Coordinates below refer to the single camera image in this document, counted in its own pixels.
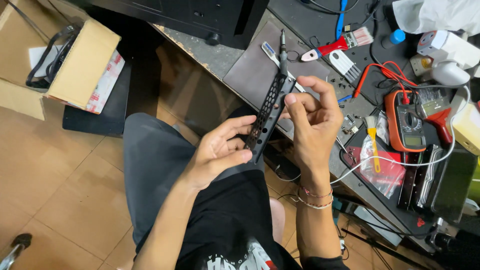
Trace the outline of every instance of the white toothbrush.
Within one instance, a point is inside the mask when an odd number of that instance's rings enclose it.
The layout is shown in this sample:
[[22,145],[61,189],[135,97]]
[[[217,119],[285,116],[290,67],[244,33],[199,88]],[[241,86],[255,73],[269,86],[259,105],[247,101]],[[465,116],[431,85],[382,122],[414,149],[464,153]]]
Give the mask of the white toothbrush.
[[[262,44],[262,50],[276,64],[276,66],[278,68],[280,68],[280,62],[278,61],[278,59],[275,56],[275,51],[272,49],[272,47],[270,47],[270,45],[268,45],[268,43],[266,41],[264,41],[263,44]],[[292,78],[295,78],[292,75],[292,73],[290,73],[290,71],[288,72],[288,75]],[[298,83],[295,83],[295,87],[298,89],[298,91],[305,92],[305,89],[303,89],[303,87],[301,87],[301,85],[299,85]]]

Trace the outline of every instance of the black perforated metal bracket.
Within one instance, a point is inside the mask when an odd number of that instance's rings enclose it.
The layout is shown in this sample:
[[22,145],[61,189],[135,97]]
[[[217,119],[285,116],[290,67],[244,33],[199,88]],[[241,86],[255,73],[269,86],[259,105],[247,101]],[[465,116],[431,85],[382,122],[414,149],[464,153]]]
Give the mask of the black perforated metal bracket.
[[253,154],[249,162],[258,163],[258,159],[285,107],[283,98],[286,94],[292,92],[295,83],[295,79],[279,73],[270,85],[267,96],[258,112],[257,120],[253,123],[253,128],[245,142],[245,149],[250,149]]

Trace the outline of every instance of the desk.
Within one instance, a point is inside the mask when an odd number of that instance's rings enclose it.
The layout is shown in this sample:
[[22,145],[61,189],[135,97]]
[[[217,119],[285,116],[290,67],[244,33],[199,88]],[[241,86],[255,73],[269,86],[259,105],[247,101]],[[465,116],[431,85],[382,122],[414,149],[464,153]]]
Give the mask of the desk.
[[[272,22],[275,26],[279,29],[287,28],[280,20],[278,20],[270,11],[265,10],[265,13],[255,31],[255,35],[260,32],[262,27],[265,25],[267,21]],[[207,45],[204,40],[192,37],[190,35],[163,27],[158,25],[152,25],[155,29],[157,29],[165,38],[170,40],[172,43],[176,44],[181,50],[186,52],[190,55],[195,61],[197,61],[200,65],[202,65],[209,73],[215,76],[218,80],[223,81],[223,78],[228,73],[230,68],[235,64],[238,58],[242,55],[244,51],[240,49],[233,49],[229,47],[225,47],[222,45],[217,45],[215,47]],[[287,31],[286,35],[293,39],[299,40],[300,39],[295,36],[291,31]],[[307,46],[302,46],[306,51],[310,49]],[[320,60],[321,63],[328,69],[330,69],[330,74],[328,76],[328,81],[335,79],[336,82],[333,83],[336,96],[338,98],[342,98],[346,95],[350,95],[353,91],[353,88],[349,88],[348,86],[346,89],[343,87],[338,87],[339,82],[344,82],[340,80],[340,75],[336,73],[333,69],[329,67],[328,64]],[[245,99],[241,93],[235,91],[228,85],[226,87],[230,88],[235,94],[237,94],[240,98],[242,98],[245,102],[250,104],[253,108],[255,108],[252,103]],[[348,113],[350,115],[359,115],[359,116],[367,116],[370,115],[371,112],[375,109],[374,106],[369,103],[363,96],[359,96],[354,103],[344,103],[345,108],[342,109],[344,115]],[[344,121],[343,126],[347,129],[350,128],[348,124],[349,121]],[[283,130],[281,127],[277,126],[280,132],[282,132],[286,137],[292,139],[293,134],[288,133],[286,130]],[[346,135],[342,131],[338,132],[338,137],[342,141],[342,143],[346,143],[351,135]],[[347,170],[347,167],[344,163],[342,163],[339,159],[340,148],[337,144],[334,145],[332,151],[330,152],[330,160],[329,160],[329,169],[330,172],[339,177],[342,175],[343,172]],[[399,222],[399,220],[371,193],[371,191],[365,187],[361,181],[353,174],[347,175],[342,181],[343,186],[349,190],[349,192],[356,195],[366,206],[373,209],[377,212],[382,218],[389,221],[392,225],[398,228],[400,231],[408,233],[406,228]],[[418,240],[416,238],[411,237],[411,240],[422,248],[427,250],[428,252],[433,252],[433,249],[426,245],[423,240]]]

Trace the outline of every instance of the orange multimeter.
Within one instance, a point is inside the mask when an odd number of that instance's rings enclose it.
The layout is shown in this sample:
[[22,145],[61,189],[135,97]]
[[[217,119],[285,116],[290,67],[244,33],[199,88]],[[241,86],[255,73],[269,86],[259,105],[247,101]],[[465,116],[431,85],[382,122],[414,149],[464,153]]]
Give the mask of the orange multimeter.
[[423,120],[415,109],[416,97],[405,91],[409,104],[403,104],[403,91],[398,90],[385,96],[385,110],[390,131],[390,144],[400,152],[422,152],[426,149]]

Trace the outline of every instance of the gray mat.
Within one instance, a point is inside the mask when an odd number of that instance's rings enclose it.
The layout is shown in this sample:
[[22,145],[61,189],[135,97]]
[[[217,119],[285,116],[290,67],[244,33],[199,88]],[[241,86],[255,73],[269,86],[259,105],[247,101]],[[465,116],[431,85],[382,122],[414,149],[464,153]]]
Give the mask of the gray mat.
[[[240,59],[238,59],[223,78],[223,81],[226,84],[235,89],[235,91],[253,104],[257,110],[262,106],[268,89],[278,72],[278,67],[264,53],[261,45],[264,41],[268,42],[278,56],[280,52],[280,34],[280,29],[278,29],[273,23],[267,22]],[[295,50],[300,55],[305,53],[305,50],[302,49],[296,41],[288,37],[286,37],[285,44],[287,50]],[[288,53],[289,59],[293,59],[296,56],[297,54],[294,52]],[[288,71],[290,71],[295,77],[299,75],[313,75],[323,80],[325,80],[329,74],[329,70],[317,61],[289,62]],[[313,94],[316,98],[319,97],[319,95],[313,92],[311,88],[304,87],[304,89]],[[288,119],[282,119],[278,121],[278,124],[287,132],[293,128],[292,121]]]

